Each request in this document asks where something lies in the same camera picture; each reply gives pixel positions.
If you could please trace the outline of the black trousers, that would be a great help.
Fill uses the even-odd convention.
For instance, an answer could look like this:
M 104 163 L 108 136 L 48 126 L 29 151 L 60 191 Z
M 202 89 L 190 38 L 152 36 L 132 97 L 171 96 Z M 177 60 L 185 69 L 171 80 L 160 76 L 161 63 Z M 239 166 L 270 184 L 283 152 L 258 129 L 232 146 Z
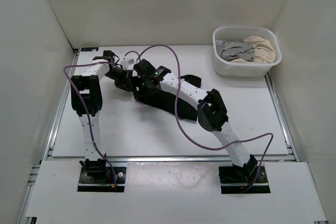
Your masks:
M 154 102 L 140 102 L 149 106 L 152 106 L 157 109 L 161 109 L 163 111 L 166 111 L 172 115 L 175 114 L 174 112 L 174 103 L 175 103 L 175 98 L 176 96 L 174 94 L 171 94 L 169 92 L 165 92 L 161 90 L 159 87 L 158 83 L 156 83 L 153 80 L 152 81 L 153 85 L 158 88 L 160 92 L 160 97 Z M 195 108 L 193 108 L 190 104 L 182 100 L 181 98 L 178 99 L 178 104 L 177 104 L 177 115 L 180 119 L 184 120 L 191 120 L 191 121 L 196 121 L 197 120 L 197 111 Z

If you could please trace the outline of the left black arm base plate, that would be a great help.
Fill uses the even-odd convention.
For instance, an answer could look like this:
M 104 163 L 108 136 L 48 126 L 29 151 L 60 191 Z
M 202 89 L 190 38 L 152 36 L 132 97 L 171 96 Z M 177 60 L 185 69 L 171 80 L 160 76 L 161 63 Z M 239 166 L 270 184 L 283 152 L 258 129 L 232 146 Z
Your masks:
M 105 192 L 105 193 L 123 193 L 125 189 L 125 180 L 127 176 L 126 167 L 114 167 L 117 176 L 117 183 L 114 184 L 110 167 L 107 167 L 107 174 L 96 178 L 89 174 L 82 167 L 79 175 L 77 191 L 79 192 Z

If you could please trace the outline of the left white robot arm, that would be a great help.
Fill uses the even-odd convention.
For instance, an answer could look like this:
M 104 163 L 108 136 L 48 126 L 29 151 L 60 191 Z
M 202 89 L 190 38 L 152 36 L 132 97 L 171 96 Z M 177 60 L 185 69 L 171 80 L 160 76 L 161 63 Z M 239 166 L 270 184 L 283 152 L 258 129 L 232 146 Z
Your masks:
M 71 85 L 71 106 L 78 115 L 85 142 L 85 161 L 82 167 L 88 176 L 100 183 L 109 181 L 111 186 L 117 184 L 118 176 L 115 174 L 111 162 L 108 160 L 101 141 L 99 127 L 99 113 L 103 106 L 100 81 L 108 77 L 115 84 L 125 90 L 132 77 L 129 66 L 134 64 L 134 59 L 119 58 L 111 50 L 105 50 L 102 56 L 92 59 L 91 63 L 71 65 L 64 68 L 84 68 L 83 72 L 72 77 L 66 75 Z

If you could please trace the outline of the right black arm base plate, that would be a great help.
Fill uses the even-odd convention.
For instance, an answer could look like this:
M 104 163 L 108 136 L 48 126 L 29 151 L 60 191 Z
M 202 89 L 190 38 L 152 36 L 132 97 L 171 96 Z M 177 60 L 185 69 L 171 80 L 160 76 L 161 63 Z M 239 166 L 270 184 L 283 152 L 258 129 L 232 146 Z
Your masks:
M 271 193 L 268 184 L 267 173 L 264 166 L 254 170 L 251 178 L 243 180 L 240 178 L 233 166 L 220 166 L 218 168 L 218 175 L 220 180 L 221 194 L 269 194 Z

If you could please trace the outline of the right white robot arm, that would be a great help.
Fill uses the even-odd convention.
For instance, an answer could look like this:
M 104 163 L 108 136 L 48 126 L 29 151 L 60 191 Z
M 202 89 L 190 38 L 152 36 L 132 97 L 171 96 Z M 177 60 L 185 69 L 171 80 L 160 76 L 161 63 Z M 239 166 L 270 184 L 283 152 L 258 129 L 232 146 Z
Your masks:
M 164 66 L 155 68 L 145 59 L 136 63 L 133 69 L 136 76 L 131 79 L 131 87 L 136 101 L 177 115 L 180 119 L 198 122 L 226 148 L 236 177 L 242 182 L 252 180 L 257 160 L 234 133 L 217 90 L 203 90 L 199 87 L 199 77 L 191 77 L 196 82 L 193 85 Z

